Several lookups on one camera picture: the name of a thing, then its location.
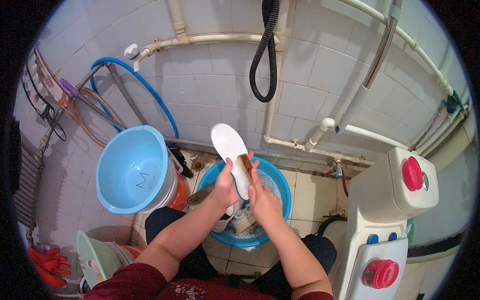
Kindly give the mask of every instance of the soapy water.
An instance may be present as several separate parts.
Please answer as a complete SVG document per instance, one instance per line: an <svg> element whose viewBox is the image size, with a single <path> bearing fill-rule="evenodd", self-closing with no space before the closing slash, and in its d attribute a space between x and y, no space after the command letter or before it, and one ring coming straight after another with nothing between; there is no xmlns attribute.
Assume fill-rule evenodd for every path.
<svg viewBox="0 0 480 300"><path fill-rule="evenodd" d="M272 193L281 199L280 190L278 189L278 186L275 183L275 181L273 181L273 179L269 175L267 175L267 173L259 169L257 169L257 172L258 172L258 177L264 180L264 185L268 185L272 190ZM242 209L245 208L245 205L249 202L250 201L248 200L244 201ZM237 234L237 231L235 230L235 228L231 225L231 223L229 223L225 228L224 233L236 239L249 239L249 238L258 237L259 235L263 234L264 229L260 226L260 224L254 223L253 225L248 227L245 231L243 231L241 234Z"/></svg>

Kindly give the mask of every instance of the right hand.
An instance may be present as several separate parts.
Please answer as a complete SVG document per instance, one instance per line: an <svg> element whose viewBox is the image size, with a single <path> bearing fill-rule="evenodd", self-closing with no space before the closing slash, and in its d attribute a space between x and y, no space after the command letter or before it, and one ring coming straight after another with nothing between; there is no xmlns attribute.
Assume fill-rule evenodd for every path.
<svg viewBox="0 0 480 300"><path fill-rule="evenodd" d="M272 193L268 185L258 177L257 169L252 169L253 185L248 187L248 196L252 214L265 229L274 228L279 222L285 222L282 211L282 200Z"/></svg>

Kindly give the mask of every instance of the blue hose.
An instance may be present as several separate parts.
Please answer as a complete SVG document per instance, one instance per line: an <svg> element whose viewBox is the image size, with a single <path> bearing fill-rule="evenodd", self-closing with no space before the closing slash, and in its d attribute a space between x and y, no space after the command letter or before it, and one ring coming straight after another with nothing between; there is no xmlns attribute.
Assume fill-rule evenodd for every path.
<svg viewBox="0 0 480 300"><path fill-rule="evenodd" d="M168 120L170 121L170 124L172 124L172 127L173 127L173 131L175 132L175 138L178 138L179 137L179 132L177 130L177 125L175 125L175 121L173 120L172 118L172 115L170 115L170 112L168 111L168 108L165 106L165 104L163 103L162 101L162 98L160 98L160 96L156 93L156 91L148 84L147 81L145 81L145 79L137 72L135 72L131 66L129 66L128 64L124 63L123 61L121 60L118 60L118 59L115 59L113 57L103 57L103 58L100 58L100 59L97 59L93 64L92 64L92 67L90 69L93 69L96 65L100 64L101 62L105 62L105 61L108 61L108 62L113 62L113 63L116 63L117 65L120 65L122 66L123 68L127 69L130 71L130 73L132 73L141 83L143 83L143 85L145 86L145 88L152 94L153 98L155 98L155 100L158 102L158 104L161 106L161 108L163 109L163 111L165 112L165 114L167 115L168 117ZM96 86L95 86L95 81L93 79L93 76L90 77L90 85L92 86L92 90L98 94L98 91L96 89ZM107 115L110 115L110 113L105 109L105 107L103 107L102 105L102 108L103 110L105 111L105 113Z"/></svg>

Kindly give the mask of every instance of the wooden brush handle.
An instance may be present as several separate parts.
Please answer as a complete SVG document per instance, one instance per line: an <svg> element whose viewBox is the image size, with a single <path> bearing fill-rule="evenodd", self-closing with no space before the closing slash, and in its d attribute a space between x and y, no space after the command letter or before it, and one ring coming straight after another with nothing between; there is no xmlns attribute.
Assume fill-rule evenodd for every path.
<svg viewBox="0 0 480 300"><path fill-rule="evenodd" d="M250 157L248 156L247 153L245 153L245 154L239 155L238 160L240 161L243 171L245 172L245 174L247 174L248 181L250 182L250 184L253 184L252 173L251 173L253 169L253 164L252 164L252 161L250 160Z"/></svg>

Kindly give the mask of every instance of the shower hose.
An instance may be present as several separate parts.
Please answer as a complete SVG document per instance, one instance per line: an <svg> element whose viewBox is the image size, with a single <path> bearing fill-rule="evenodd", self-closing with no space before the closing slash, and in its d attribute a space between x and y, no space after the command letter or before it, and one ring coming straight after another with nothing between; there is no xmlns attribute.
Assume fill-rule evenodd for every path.
<svg viewBox="0 0 480 300"><path fill-rule="evenodd" d="M90 69L93 69L96 65L102 63L102 62L113 62L117 65L120 65L122 66L123 68L127 69L128 71L130 71L130 73L132 73L144 86L145 88L152 94L153 98L155 98L155 100L158 102L158 104L160 105L160 107L163 109L163 111L165 112L166 116L168 117L168 120L170 121L170 124L172 124L172 127L173 127L173 131L175 133L175 138L178 138L179 137L179 132L177 130L177 125L175 125L175 121L173 120L172 118L172 115L170 114L170 112L168 111L168 108L165 106L165 104L163 103L162 101L162 98L160 98L160 96L156 93L156 91L148 84L148 82L137 72L135 72L133 70L133 68L131 66L129 66L128 64L124 63L123 61L121 60L118 60L118 59L115 59L113 57L103 57L103 58L100 58L100 59L97 59L93 64L92 64L92 67ZM96 89L96 86L95 86L95 81L93 79L93 76L90 77L90 85L92 86L92 90L98 94L98 90ZM110 113L108 112L108 110L102 105L102 108L103 108L103 111L109 116L111 117ZM120 132L121 130L119 128L117 128L116 126L114 126L115 129L117 129L118 132Z"/></svg>
<svg viewBox="0 0 480 300"><path fill-rule="evenodd" d="M279 10L280 0L263 0L262 17L265 30L250 67L250 87L252 87L252 92L255 97L264 103L272 100L276 91L276 53L273 30L275 29L278 20ZM257 83L255 82L255 73L266 47L268 47L268 60L270 65L270 86L268 87L267 95L264 97L258 91Z"/></svg>

